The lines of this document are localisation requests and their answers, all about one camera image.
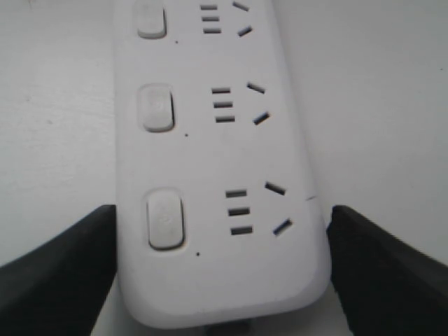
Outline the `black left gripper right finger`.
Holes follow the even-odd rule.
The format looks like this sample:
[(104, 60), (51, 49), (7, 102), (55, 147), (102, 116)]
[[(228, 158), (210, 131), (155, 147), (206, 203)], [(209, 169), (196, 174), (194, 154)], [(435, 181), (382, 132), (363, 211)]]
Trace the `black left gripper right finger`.
[(331, 281), (354, 335), (446, 335), (447, 266), (348, 206), (327, 229)]

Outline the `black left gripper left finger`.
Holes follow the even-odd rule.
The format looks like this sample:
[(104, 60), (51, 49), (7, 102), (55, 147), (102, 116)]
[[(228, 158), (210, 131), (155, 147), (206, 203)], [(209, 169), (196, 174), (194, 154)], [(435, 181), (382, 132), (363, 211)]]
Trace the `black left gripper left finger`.
[(116, 253), (116, 207), (107, 204), (1, 266), (1, 334), (90, 335)]

